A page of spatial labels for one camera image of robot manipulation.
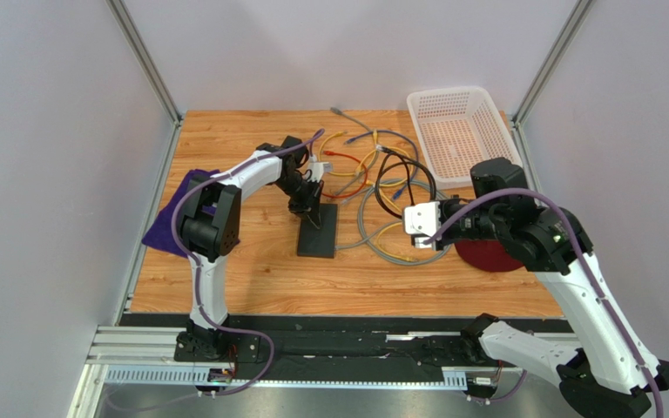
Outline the black network switch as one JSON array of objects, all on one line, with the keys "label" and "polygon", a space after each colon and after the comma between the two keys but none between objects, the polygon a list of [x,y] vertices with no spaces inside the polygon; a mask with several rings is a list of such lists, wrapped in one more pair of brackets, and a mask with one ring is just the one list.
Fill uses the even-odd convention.
[{"label": "black network switch", "polygon": [[300,224],[296,255],[299,257],[333,259],[335,257],[339,206],[320,206],[321,226],[303,220]]}]

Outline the white plastic basket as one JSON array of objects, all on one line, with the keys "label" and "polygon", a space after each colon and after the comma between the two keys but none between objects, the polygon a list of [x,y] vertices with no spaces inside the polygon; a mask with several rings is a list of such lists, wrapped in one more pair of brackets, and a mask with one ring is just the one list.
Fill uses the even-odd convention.
[{"label": "white plastic basket", "polygon": [[523,164],[491,95],[464,86],[412,92],[406,100],[425,165],[439,190],[471,186],[470,169],[484,160]]}]

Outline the purple cloth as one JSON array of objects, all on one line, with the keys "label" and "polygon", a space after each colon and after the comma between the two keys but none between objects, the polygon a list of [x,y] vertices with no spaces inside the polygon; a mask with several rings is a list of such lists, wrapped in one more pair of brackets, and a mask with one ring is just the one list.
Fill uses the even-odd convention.
[{"label": "purple cloth", "polygon": [[141,243],[144,246],[162,253],[169,253],[185,258],[186,254],[179,248],[172,236],[172,214],[181,198],[186,194],[191,179],[196,176],[208,179],[210,176],[219,173],[220,171],[218,169],[211,171],[193,169],[187,172],[179,186],[175,189],[169,202],[159,210],[156,219],[152,222],[147,232],[142,237]]}]

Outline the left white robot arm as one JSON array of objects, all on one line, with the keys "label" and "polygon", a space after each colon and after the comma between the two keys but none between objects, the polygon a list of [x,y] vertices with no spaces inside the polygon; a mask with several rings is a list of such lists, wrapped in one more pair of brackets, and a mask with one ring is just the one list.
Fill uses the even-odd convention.
[{"label": "left white robot arm", "polygon": [[171,232],[193,268],[193,308],[186,330],[188,342],[221,352],[232,332],[226,327],[226,264],[239,242],[241,207],[266,185],[288,197],[288,210],[304,226],[323,228],[323,176],[331,165],[320,161],[309,141],[288,136],[281,145],[265,143],[233,168],[191,182],[175,207]]}]

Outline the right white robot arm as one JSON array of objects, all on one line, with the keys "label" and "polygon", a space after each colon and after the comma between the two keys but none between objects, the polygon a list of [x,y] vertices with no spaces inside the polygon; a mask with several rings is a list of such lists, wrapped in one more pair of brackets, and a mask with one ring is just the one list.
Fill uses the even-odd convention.
[{"label": "right white robot arm", "polygon": [[475,198],[439,199],[406,221],[415,241],[440,249],[460,241],[495,241],[546,288],[578,339],[564,351],[484,313],[462,336],[470,357],[507,361],[556,387],[583,417],[665,413],[669,361],[637,336],[604,275],[593,244],[573,213],[528,186],[506,158],[475,165]]}]

